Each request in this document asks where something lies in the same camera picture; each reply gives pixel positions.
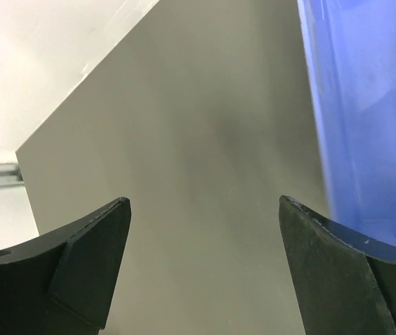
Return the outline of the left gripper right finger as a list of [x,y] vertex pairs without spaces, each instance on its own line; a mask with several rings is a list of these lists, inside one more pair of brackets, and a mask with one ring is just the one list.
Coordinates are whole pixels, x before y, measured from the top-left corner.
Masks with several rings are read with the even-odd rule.
[[306,334],[396,334],[396,246],[289,196],[279,222]]

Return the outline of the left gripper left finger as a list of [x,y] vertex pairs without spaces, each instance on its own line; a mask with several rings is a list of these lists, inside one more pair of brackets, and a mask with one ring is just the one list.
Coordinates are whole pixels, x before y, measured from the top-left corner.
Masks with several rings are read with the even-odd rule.
[[117,198],[0,250],[0,334],[98,334],[105,328],[131,220]]

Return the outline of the purple plastic bin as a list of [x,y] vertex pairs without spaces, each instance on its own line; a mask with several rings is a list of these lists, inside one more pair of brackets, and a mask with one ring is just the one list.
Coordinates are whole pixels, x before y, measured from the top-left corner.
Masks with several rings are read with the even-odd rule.
[[396,0],[298,13],[330,217],[396,246]]

